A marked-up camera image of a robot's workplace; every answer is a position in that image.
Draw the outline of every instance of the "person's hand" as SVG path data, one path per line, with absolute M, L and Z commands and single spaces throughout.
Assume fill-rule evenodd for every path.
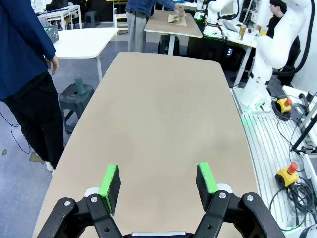
M 184 16 L 185 15 L 185 11 L 182 5 L 179 4 L 175 4 L 175 8 L 174 8 L 175 13 L 178 16 Z
M 48 69 L 51 69 L 51 63 L 52 63 L 53 65 L 52 75 L 56 74 L 57 71 L 59 70 L 59 61 L 57 56 L 55 55 L 52 60 L 48 60 L 46 57 L 44 59 Z

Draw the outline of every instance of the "computer monitor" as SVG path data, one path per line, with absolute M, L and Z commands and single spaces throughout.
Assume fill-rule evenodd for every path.
M 225 6 L 221 12 L 220 12 L 220 16 L 228 16 L 228 15 L 233 15 L 236 14 L 236 12 L 234 11 L 234 5 L 235 5 L 235 1 L 229 3 L 227 6 Z

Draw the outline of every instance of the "green basket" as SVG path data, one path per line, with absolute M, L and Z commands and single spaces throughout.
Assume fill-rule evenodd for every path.
M 49 36 L 50 40 L 52 43 L 56 43 L 59 40 L 59 35 L 58 35 L 58 26 L 46 26 L 44 27 L 45 32 Z

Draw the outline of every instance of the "red button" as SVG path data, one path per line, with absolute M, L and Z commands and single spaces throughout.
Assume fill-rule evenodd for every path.
M 289 106 L 289 105 L 292 105 L 292 100 L 289 98 L 289 99 L 287 99 L 286 101 L 285 101 L 285 103 L 284 103 L 284 105 L 285 106 Z
M 293 174 L 298 168 L 298 165 L 295 162 L 292 162 L 291 165 L 288 167 L 288 172 Z

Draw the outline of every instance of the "blue jacket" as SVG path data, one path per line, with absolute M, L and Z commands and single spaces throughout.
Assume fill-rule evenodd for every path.
M 55 47 L 35 15 L 30 0 L 0 0 L 0 99 L 15 94 L 47 71 Z
M 175 3 L 173 0 L 129 0 L 125 9 L 128 11 L 138 11 L 145 14 L 146 16 L 150 16 L 152 7 L 156 2 L 162 4 L 170 11 L 174 10 L 175 8 Z

